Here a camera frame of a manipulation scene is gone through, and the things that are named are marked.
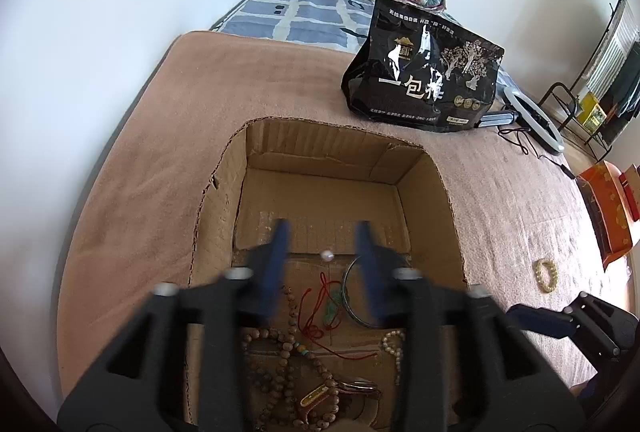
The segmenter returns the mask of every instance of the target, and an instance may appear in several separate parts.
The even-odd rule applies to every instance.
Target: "black cable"
[[[511,134],[512,132],[514,132],[516,134],[516,140],[517,141],[513,141],[513,139],[509,139],[507,138],[508,134]],[[537,159],[546,159],[549,162],[553,163],[554,165],[556,165],[560,170],[562,170],[562,172],[569,178],[572,180],[575,180],[575,175],[573,172],[571,172],[569,170],[569,168],[562,164],[562,163],[556,163],[555,161],[553,161],[549,156],[543,154],[540,155],[538,154],[538,151],[536,150],[535,145],[533,145],[533,143],[531,142],[531,140],[529,139],[529,132],[531,132],[531,129],[529,127],[514,127],[514,128],[499,128],[498,129],[498,136],[500,136],[504,141],[507,141],[509,143],[511,143],[512,145],[515,145],[516,147],[519,147],[520,150],[522,151],[522,153],[525,156],[529,155],[529,147],[531,148],[531,150],[533,151],[533,154],[536,155]],[[527,147],[522,140],[520,139],[520,135],[523,134],[525,139],[527,140],[527,142],[529,143],[529,147]]]

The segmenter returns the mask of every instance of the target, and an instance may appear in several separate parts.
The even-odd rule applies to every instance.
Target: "yellow beaded bracelet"
[[[542,278],[542,268],[546,268],[549,272],[548,284]],[[536,274],[536,282],[542,293],[551,293],[558,286],[558,268],[555,263],[549,258],[541,258],[533,263],[533,271]]]

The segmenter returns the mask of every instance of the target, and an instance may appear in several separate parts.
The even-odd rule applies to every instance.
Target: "bed sheet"
[[[244,0],[212,31],[355,54],[369,33],[372,14],[371,0]],[[439,15],[459,24],[446,12]],[[496,89],[503,102],[507,86],[517,87],[500,67]]]

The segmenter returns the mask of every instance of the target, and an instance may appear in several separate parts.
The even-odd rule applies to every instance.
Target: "red string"
[[[328,324],[324,325],[325,330],[332,331],[342,323],[342,309],[340,307],[340,304],[338,304],[331,297],[331,293],[329,292],[329,286],[331,284],[340,284],[340,281],[332,280],[330,282],[327,282],[326,275],[324,274],[324,272],[321,272],[320,273],[320,291],[318,292],[318,298],[316,298],[316,304],[314,305],[313,311],[311,311],[311,315],[306,320],[305,325],[303,327],[300,327],[300,315],[302,314],[302,304],[305,301],[305,297],[313,290],[309,287],[303,293],[302,298],[300,299],[300,309],[298,311],[298,329],[300,330],[303,336],[306,336],[306,338],[311,340],[316,346],[323,348],[325,351],[328,351],[331,354],[334,354],[335,356],[338,356],[338,358],[342,358],[344,360],[364,360],[365,358],[371,358],[372,356],[377,356],[378,354],[376,352],[371,352],[369,354],[365,354],[364,356],[349,358],[347,356],[338,354],[337,352],[332,351],[328,347],[325,347],[324,345],[318,343],[317,340],[319,340],[324,336],[324,331],[314,324],[314,318],[316,317],[316,313],[318,313],[318,311],[322,307],[322,302],[324,302],[325,297],[327,297],[332,303],[335,304],[336,308],[338,308],[338,310],[336,311],[336,314],[331,319],[331,321]],[[334,325],[334,321],[338,316],[340,316],[340,319],[338,320],[338,323]]]

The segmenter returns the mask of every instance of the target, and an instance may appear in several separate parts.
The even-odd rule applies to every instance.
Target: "snack package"
[[[376,0],[342,78],[353,112],[436,132],[472,128],[495,98],[504,49],[436,14]]]

